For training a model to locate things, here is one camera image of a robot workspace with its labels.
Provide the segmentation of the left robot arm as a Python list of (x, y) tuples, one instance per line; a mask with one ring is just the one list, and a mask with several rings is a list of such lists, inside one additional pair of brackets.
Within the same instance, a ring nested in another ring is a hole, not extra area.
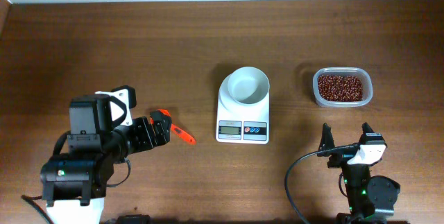
[(107, 94), (73, 98), (70, 129), (40, 171), (42, 194), (22, 195), (22, 200), (47, 223), (99, 223), (114, 165), (129, 164), (129, 155), (170, 140), (171, 117), (159, 110), (124, 125), (133, 105)]

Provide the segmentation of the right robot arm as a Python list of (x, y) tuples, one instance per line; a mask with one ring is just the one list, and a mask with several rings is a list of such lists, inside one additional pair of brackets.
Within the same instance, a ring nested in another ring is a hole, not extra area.
[(323, 124), (318, 150), (320, 157), (328, 157), (327, 167), (341, 169), (344, 187), (341, 193), (348, 199), (349, 213), (339, 213), (336, 223), (386, 223), (394, 215), (394, 204), (400, 193), (400, 184), (382, 176), (370, 174), (370, 168), (382, 161), (387, 144), (368, 123), (362, 124), (362, 135), (357, 143), (336, 146), (331, 128)]

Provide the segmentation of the orange measuring scoop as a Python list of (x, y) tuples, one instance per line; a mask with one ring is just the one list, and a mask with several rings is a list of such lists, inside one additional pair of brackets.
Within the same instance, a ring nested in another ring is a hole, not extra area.
[[(168, 110), (165, 109), (158, 109), (161, 113), (171, 118), (171, 115)], [(195, 145), (196, 140), (194, 137), (192, 137), (188, 132), (184, 131), (182, 128), (176, 126), (174, 123), (171, 124), (171, 131), (177, 135), (179, 138), (181, 138), (183, 141), (187, 142), (188, 144)]]

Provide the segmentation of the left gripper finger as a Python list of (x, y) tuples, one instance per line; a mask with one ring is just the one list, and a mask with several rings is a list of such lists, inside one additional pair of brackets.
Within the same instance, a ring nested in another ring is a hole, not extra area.
[(166, 110), (155, 110), (150, 112), (150, 124), (160, 122), (163, 126), (170, 127), (172, 119), (170, 114)]
[(165, 145), (170, 142), (171, 123), (168, 121), (155, 121), (153, 123), (155, 140), (157, 145)]

